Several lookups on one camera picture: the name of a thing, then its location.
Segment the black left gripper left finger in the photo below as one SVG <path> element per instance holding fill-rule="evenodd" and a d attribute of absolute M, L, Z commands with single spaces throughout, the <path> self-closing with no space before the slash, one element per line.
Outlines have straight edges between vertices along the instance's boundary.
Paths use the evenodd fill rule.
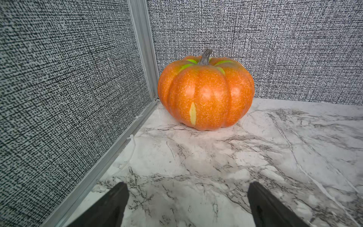
<path fill-rule="evenodd" d="M 69 226 L 120 227 L 129 196 L 127 184 L 119 182 Z"/>

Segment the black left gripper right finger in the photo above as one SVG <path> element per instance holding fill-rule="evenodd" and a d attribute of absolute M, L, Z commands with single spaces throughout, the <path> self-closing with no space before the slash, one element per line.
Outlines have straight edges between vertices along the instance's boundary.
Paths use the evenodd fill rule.
<path fill-rule="evenodd" d="M 309 227 L 259 182 L 252 182 L 247 193 L 256 227 Z"/>

